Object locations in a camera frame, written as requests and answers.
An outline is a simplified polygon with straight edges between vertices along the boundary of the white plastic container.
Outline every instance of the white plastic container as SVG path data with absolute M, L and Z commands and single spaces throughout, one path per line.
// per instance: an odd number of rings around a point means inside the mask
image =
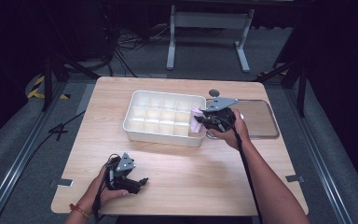
M 199 147 L 205 133 L 192 133 L 190 111 L 205 109 L 202 96 L 158 91 L 133 93 L 123 128 L 133 141 Z

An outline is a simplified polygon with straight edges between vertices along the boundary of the hand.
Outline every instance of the hand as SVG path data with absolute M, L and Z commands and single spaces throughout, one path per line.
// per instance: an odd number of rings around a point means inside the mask
M 246 127 L 245 121 L 243 121 L 243 119 L 241 118 L 240 111 L 238 109 L 231 110 L 235 115 L 234 127 L 237 133 L 240 135 L 242 142 L 250 141 L 248 128 Z M 232 129 L 224 133 L 220 133 L 215 129 L 210 129 L 209 132 L 213 134 L 213 136 L 225 140 L 230 147 L 233 147 L 238 150 L 237 138 L 235 137 L 235 133 Z
M 77 203 L 78 206 L 88 214 L 92 213 L 92 205 L 94 203 L 95 196 L 98 193 L 101 181 L 103 180 L 105 169 L 106 167 L 103 166 L 103 168 L 100 170 L 100 173 L 92 180 L 92 182 L 89 184 L 89 188 Z M 101 207 L 106 205 L 109 201 L 126 196 L 127 194 L 129 194 L 129 192 L 125 189 L 109 190 L 108 188 L 103 188 L 103 192 L 101 193 Z
M 105 170 L 106 168 L 103 166 L 100 173 L 91 181 L 89 188 L 77 203 L 77 206 L 89 215 L 92 214 L 92 205 L 94 204 L 95 196 L 103 180 Z M 109 201 L 127 194 L 129 194 L 129 192 L 125 189 L 109 190 L 108 188 L 103 188 L 103 192 L 101 193 L 101 207 L 104 207 Z M 65 223 L 87 223 L 87 220 L 78 211 L 72 211 L 65 220 Z

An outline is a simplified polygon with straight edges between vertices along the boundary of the pink object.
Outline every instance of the pink object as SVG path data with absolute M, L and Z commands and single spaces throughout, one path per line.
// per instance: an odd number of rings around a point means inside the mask
M 194 116 L 204 117 L 199 106 L 194 106 L 191 108 L 190 131 L 192 133 L 206 133 L 207 130 L 205 129 L 205 127 L 201 123 L 198 123 L 197 120 L 194 118 Z

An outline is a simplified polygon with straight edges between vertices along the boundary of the yellow tape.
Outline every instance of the yellow tape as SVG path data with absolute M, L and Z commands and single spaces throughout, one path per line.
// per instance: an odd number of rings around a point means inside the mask
M 40 77 L 34 83 L 34 86 L 32 87 L 31 92 L 28 93 L 28 98 L 41 98 L 41 99 L 45 98 L 44 93 L 38 93 L 37 92 L 37 90 L 39 89 L 40 85 L 42 84 L 42 82 L 44 80 L 45 80 L 45 76 L 40 75 Z M 63 100 L 68 100 L 69 98 L 71 98 L 71 94 L 63 94 L 60 97 L 60 99 L 63 99 Z

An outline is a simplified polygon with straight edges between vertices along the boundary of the metal stand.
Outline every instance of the metal stand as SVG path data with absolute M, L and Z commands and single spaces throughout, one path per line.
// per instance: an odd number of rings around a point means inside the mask
M 241 40 L 236 41 L 235 48 L 241 62 L 242 71 L 250 71 L 246 61 L 243 46 L 246 36 L 252 23 L 254 10 L 249 10 L 248 14 L 226 14 L 226 13 L 198 13 L 198 12 L 176 12 L 175 6 L 171 7 L 171 39 L 168 48 L 167 69 L 173 70 L 175 58 L 175 27 L 205 27 L 205 28 L 225 28 L 243 30 Z

